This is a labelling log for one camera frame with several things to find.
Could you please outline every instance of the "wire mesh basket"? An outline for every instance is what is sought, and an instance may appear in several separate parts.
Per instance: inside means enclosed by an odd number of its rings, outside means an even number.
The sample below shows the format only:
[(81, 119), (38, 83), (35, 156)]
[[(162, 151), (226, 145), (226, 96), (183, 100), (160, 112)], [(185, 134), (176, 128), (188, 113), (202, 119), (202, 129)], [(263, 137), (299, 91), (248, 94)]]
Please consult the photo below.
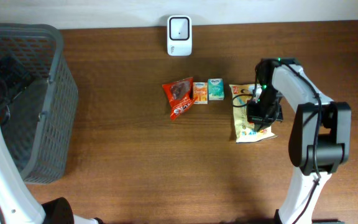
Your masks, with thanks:
[(48, 25), (0, 24), (0, 58), (5, 55), (37, 79), (9, 105), (2, 135), (22, 179), (49, 184), (64, 174), (78, 103), (62, 35)]

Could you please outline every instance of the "wooden table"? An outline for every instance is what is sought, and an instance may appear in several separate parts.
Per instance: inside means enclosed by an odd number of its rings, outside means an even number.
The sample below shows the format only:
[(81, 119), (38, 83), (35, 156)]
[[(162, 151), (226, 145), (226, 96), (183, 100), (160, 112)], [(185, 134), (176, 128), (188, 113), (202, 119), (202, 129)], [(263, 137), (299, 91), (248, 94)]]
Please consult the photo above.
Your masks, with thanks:
[[(294, 112), (277, 138), (236, 144), (227, 84), (251, 83), (262, 57), (296, 57), (326, 95), (352, 107), (351, 154), (314, 218), (358, 223), (358, 21), (197, 26), (193, 54), (170, 57), (164, 27), (63, 30), (78, 104), (65, 176), (29, 185), (108, 223), (218, 223), (271, 218), (287, 194)], [(223, 78), (226, 99), (172, 122), (161, 84)]]

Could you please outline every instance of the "snack package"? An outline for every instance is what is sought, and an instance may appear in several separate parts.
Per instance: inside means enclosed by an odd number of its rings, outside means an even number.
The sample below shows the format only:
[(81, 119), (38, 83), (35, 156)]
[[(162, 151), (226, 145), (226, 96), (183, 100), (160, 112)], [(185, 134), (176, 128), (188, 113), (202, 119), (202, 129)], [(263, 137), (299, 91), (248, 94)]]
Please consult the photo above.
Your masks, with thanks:
[(223, 100), (223, 79), (210, 78), (208, 80), (208, 98), (209, 100)]
[[(255, 84), (249, 85), (230, 85), (230, 89), (233, 95), (233, 98), (238, 96), (233, 100), (233, 105), (240, 106), (245, 105), (252, 97), (252, 92), (255, 88)], [(256, 97), (253, 99), (257, 101), (259, 98), (262, 89), (260, 85), (257, 85)], [(259, 132), (254, 131), (254, 124), (249, 123), (247, 120), (247, 107), (243, 106), (240, 108), (233, 107), (234, 115), (234, 127), (236, 129), (237, 140), (236, 143), (245, 143), (245, 142), (257, 142), (264, 139), (271, 139), (277, 137), (272, 133), (272, 127), (260, 130)]]
[(162, 85), (172, 108), (171, 120), (176, 119), (179, 114), (184, 113), (193, 105), (194, 100), (190, 98), (192, 85), (193, 77)]
[(208, 104), (207, 86), (207, 83), (193, 83), (193, 99), (195, 100), (194, 104)]

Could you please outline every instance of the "red snack bag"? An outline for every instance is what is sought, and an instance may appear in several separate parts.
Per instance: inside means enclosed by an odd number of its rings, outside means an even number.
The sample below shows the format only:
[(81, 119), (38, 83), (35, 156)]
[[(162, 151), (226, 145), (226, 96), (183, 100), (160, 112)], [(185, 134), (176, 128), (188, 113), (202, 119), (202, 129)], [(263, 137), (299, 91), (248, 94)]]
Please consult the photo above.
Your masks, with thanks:
[(187, 111), (195, 100), (190, 98), (193, 77), (162, 85), (172, 107), (171, 120)]

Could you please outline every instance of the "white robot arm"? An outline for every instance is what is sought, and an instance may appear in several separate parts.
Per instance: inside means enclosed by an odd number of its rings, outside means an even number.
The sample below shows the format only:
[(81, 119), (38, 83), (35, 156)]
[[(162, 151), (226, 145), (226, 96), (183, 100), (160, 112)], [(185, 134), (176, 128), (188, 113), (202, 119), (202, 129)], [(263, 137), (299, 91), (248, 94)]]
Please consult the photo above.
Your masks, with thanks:
[[(258, 102), (247, 106), (248, 120), (259, 129), (270, 126), (281, 113), (282, 96), (296, 112), (289, 143), (293, 176), (288, 195), (276, 211), (275, 223), (311, 223), (324, 184), (349, 156), (351, 109), (347, 103), (336, 103), (319, 91), (294, 58), (262, 59), (255, 71), (263, 90)], [(321, 122), (317, 124), (319, 109)], [(331, 132), (318, 135), (313, 152), (316, 125), (321, 123)]]
[[(53, 214), (45, 213), (44, 208), (45, 205), (39, 204), (23, 183), (5, 145), (0, 127), (0, 223), (58, 224), (53, 221)], [(75, 224), (102, 223), (101, 220), (85, 219), (76, 215), (73, 215), (72, 219)]]

